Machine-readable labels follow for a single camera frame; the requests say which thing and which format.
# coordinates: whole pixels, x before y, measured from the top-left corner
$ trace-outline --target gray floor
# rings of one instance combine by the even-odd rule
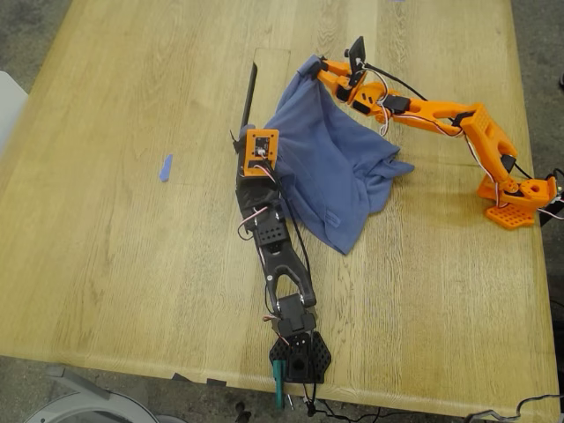
[[[0,0],[0,71],[7,71],[30,91],[35,76],[63,19],[69,0]],[[516,33],[523,88],[531,132],[534,169],[544,176],[554,167],[564,167],[561,140],[564,134],[564,93],[557,80],[564,72],[564,4],[557,0],[514,0]],[[552,297],[564,302],[564,225],[554,221],[543,229],[546,271]],[[564,316],[564,310],[555,309]],[[31,412],[64,393],[42,374],[43,363],[0,357],[0,423],[24,421]],[[146,404],[152,411],[171,414],[188,422],[229,422],[234,407],[245,402],[252,421],[331,421],[306,416],[305,406],[295,398],[295,412],[277,412],[273,396],[261,392],[210,387],[190,382],[120,375],[76,369],[100,386],[118,390]],[[338,413],[353,418],[374,407],[330,403]],[[428,414],[391,416],[385,421],[450,422],[460,419]]]

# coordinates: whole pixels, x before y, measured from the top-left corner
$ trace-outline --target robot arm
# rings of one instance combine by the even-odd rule
[[[486,211],[491,220],[506,228],[532,225],[537,209],[559,195],[553,174],[545,180],[520,183],[510,176],[517,150],[482,103],[467,106],[399,95],[388,88],[376,68],[365,62],[362,37],[345,51],[345,56],[349,63],[321,57],[319,66],[311,70],[312,76],[323,82],[338,100],[363,115],[374,116],[380,123],[387,125],[393,120],[450,137],[465,137],[472,156],[486,173],[478,195],[495,200],[495,206]],[[365,84],[367,71],[374,72],[381,82]]]

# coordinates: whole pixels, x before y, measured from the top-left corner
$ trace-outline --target blue tape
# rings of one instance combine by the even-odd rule
[[[168,176],[170,175],[170,167],[172,164],[173,164],[173,155],[168,154],[167,158],[165,159],[165,162],[162,165],[162,169],[160,170],[159,173],[159,178],[161,182],[168,181]]]

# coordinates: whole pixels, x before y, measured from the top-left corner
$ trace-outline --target table surface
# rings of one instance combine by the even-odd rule
[[[341,60],[361,34],[369,62],[429,98],[486,103],[531,170],[509,0],[75,0],[0,159],[0,353],[274,390],[229,130],[253,60],[260,126],[305,59]],[[398,124],[387,138],[415,171],[353,251],[306,236],[333,359],[319,396],[512,415],[557,391],[538,227],[483,216],[464,141]]]

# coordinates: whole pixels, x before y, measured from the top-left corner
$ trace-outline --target black cable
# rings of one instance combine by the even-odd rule
[[[557,301],[557,300],[553,300],[552,298],[550,299],[550,302],[552,304],[556,304],[557,306],[561,306],[562,308],[564,308],[564,304],[562,304],[561,302]]]
[[[510,416],[510,417],[506,417],[506,416],[501,416],[500,414],[498,414],[497,412],[495,412],[494,410],[485,410],[483,412],[475,412],[473,414],[468,414],[465,418],[464,418],[464,423],[470,423],[471,421],[473,421],[474,419],[483,419],[484,417],[493,417],[494,419],[498,420],[498,421],[516,421],[518,419],[521,418],[521,407],[523,407],[525,404],[527,404],[530,401],[539,401],[541,399],[545,399],[545,398],[562,398],[564,397],[564,395],[560,395],[560,394],[545,394],[545,395],[541,395],[539,397],[529,397],[529,398],[525,398],[524,400],[522,400],[516,408],[516,415],[515,416]]]
[[[420,99],[427,101],[427,99],[425,97],[423,97],[423,95],[421,95],[415,88],[413,88],[412,86],[407,85],[404,81],[402,81],[400,78],[398,77],[394,77],[392,74],[386,72],[385,70],[376,68],[375,66],[373,66],[370,63],[364,63],[364,67],[368,68],[372,71],[376,71],[378,73],[383,74],[384,77],[388,77],[390,78],[392,81],[396,81],[398,83],[400,83],[401,85],[403,85],[405,88],[407,88],[409,91],[411,91],[412,93],[414,93],[415,95],[417,95]]]
[[[309,279],[311,280],[311,269],[309,267],[309,257],[308,257],[308,252],[306,251],[306,245],[304,244],[304,241],[301,238],[300,229],[298,228],[298,224],[296,223],[296,218],[293,215],[292,207],[290,207],[290,202],[288,201],[288,198],[286,197],[286,193],[284,192],[284,188],[282,187],[282,182],[280,182],[278,175],[276,174],[276,172],[274,172],[274,169],[272,168],[271,163],[268,160],[265,160],[263,163],[266,166],[266,168],[268,169],[272,178],[274,178],[274,182],[278,185],[278,189],[280,190],[280,195],[282,196],[282,199],[286,203],[286,207],[288,208],[288,211],[290,212],[290,218],[292,218],[293,228],[295,229],[296,234],[298,235],[298,241],[300,242],[301,251],[303,252],[303,258],[304,258],[304,261],[306,262],[306,270],[308,271],[308,276],[309,276]],[[315,399],[315,385],[314,385],[313,398]]]
[[[554,177],[556,177],[556,173],[557,173],[557,172],[558,172],[559,174],[561,174],[562,176],[564,176],[564,172],[562,172],[560,169],[558,169],[557,167],[555,167],[554,170],[553,170],[553,175],[554,175]]]
[[[266,289],[267,289],[266,282],[264,282],[264,306],[266,307],[266,309],[271,315],[274,315],[274,312],[268,307],[268,301],[266,300]]]
[[[532,176],[530,176],[529,174],[527,174],[524,170],[522,170],[519,165],[517,165],[517,162],[515,162],[515,167],[517,168],[517,170],[519,172],[521,172],[523,174],[523,176],[527,179],[532,179]]]
[[[386,417],[389,416],[396,416],[398,414],[415,414],[416,412],[389,412],[388,414],[385,414],[383,416],[380,416],[382,419],[385,419]]]

